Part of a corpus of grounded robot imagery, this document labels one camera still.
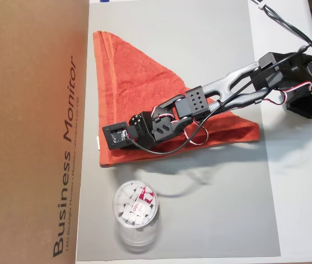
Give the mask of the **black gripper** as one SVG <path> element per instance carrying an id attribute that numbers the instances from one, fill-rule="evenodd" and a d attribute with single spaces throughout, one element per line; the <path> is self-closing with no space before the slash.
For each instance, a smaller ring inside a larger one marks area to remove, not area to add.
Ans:
<path id="1" fill-rule="evenodd" d="M 150 149 L 155 145 L 155 138 L 152 133 L 153 121 L 150 111 L 143 111 L 133 115 L 129 120 L 129 126 L 136 130 L 137 136 L 133 139 L 146 149 Z"/>

